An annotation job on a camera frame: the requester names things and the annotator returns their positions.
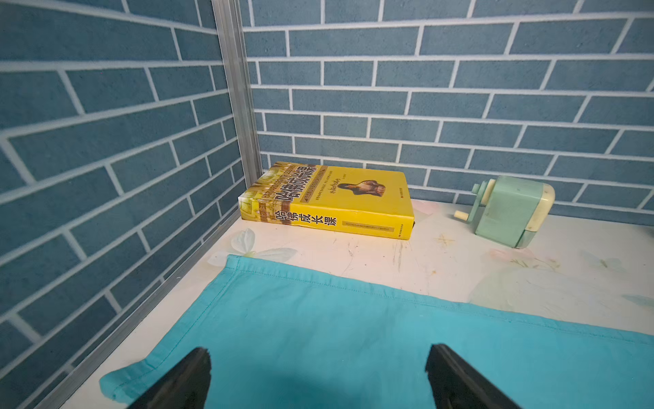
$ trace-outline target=yellow book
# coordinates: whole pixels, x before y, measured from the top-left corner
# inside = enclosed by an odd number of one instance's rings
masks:
[[[402,172],[277,162],[239,197],[245,220],[408,240]]]

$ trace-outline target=green pencil sharpener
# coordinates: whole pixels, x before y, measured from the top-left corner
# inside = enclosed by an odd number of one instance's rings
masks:
[[[477,198],[470,213],[456,211],[454,217],[470,223],[485,206],[475,234],[516,249],[527,247],[554,204],[552,186],[516,177],[483,181],[472,192]]]

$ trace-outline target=blue brick wallpaper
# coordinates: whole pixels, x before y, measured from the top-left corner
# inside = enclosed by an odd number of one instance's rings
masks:
[[[459,204],[513,175],[553,185],[554,214],[654,225],[651,0],[241,0],[241,14],[264,169],[397,169],[412,197]]]
[[[3,409],[45,398],[245,189],[210,1],[17,3],[0,0]]]

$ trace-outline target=blue fabric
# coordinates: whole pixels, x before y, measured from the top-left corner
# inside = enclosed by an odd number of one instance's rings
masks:
[[[230,256],[148,357],[100,380],[129,403],[198,346],[212,408],[430,408],[448,344],[524,409],[646,408],[654,337],[448,302]]]

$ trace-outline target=white tabletop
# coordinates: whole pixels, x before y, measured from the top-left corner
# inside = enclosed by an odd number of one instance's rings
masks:
[[[475,236],[468,206],[413,200],[411,239],[238,220],[63,405],[123,408],[99,379],[144,359],[228,253],[283,261],[450,301],[654,335],[654,228],[548,216],[528,249]],[[173,274],[170,279],[177,279]]]

